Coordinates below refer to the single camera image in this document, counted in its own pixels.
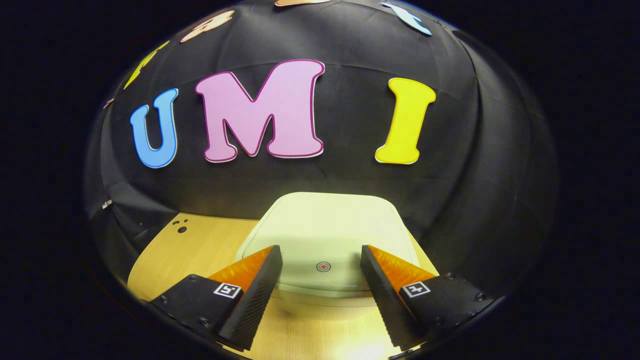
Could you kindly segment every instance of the wooden surface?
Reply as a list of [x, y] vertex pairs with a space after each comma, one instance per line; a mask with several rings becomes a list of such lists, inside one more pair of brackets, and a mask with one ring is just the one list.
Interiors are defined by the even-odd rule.
[[[140, 299], [152, 300], [189, 274], [210, 276], [234, 262], [238, 248], [257, 223], [258, 220], [178, 214], [134, 264], [129, 289]], [[186, 231], [179, 233], [181, 227]], [[412, 242], [420, 267], [437, 275], [413, 236]], [[250, 351], [225, 348], [254, 360], [382, 360], [401, 352], [391, 344], [375, 308], [354, 320], [312, 320], [288, 315], [278, 301], [270, 298]]]

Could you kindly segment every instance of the pink letter m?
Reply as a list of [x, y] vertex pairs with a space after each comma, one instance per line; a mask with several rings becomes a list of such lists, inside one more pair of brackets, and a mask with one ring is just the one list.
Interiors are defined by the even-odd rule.
[[231, 161], [237, 149], [227, 140], [228, 127], [249, 156], [256, 156], [264, 130], [273, 118], [268, 152], [279, 158], [320, 155], [323, 143], [315, 134], [314, 85], [324, 72], [315, 60], [289, 60], [276, 65], [253, 100], [231, 72], [220, 72], [196, 85], [202, 95], [212, 163]]

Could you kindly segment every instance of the blue letter u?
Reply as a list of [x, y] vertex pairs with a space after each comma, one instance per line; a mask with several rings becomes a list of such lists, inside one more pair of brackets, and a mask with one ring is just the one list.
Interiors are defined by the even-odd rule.
[[176, 96], [178, 96], [178, 89], [170, 89], [158, 95], [154, 101], [154, 107], [158, 109], [162, 134], [162, 146], [158, 149], [152, 149], [149, 145], [146, 121], [149, 107], [147, 105], [140, 106], [131, 114], [133, 141], [136, 144], [138, 157], [143, 164], [150, 168], [165, 167], [175, 157], [178, 139], [175, 136], [175, 124], [173, 123], [173, 100]]

